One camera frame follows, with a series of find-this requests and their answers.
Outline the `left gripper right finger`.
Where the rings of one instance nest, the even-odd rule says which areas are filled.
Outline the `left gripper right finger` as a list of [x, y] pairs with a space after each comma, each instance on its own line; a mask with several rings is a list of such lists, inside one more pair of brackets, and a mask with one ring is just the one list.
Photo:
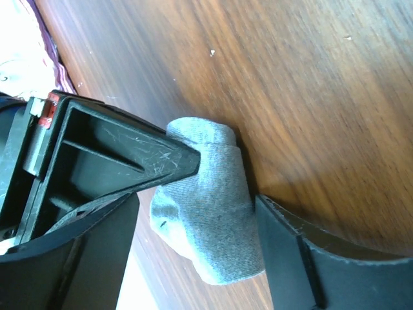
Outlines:
[[412, 309], [412, 258], [334, 236], [256, 196], [274, 309]]

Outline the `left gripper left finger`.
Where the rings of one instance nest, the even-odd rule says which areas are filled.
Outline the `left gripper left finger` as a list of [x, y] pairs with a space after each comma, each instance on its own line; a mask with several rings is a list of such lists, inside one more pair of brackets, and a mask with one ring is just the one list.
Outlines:
[[139, 200], [127, 194], [1, 256], [1, 309], [115, 309]]

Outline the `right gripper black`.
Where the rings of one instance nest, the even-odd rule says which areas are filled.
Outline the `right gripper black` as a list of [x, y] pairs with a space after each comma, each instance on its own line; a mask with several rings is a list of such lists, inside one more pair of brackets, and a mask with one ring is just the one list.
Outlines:
[[1, 228], [18, 242], [198, 172], [201, 155], [100, 101], [51, 92], [1, 107]]

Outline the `grey sock black stripes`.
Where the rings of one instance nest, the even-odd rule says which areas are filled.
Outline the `grey sock black stripes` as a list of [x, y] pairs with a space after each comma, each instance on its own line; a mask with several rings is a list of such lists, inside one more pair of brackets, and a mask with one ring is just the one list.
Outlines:
[[202, 281], [228, 285], [264, 270], [254, 206], [234, 131], [213, 121], [171, 121], [168, 137], [199, 151], [198, 173], [156, 189], [150, 226], [189, 259]]

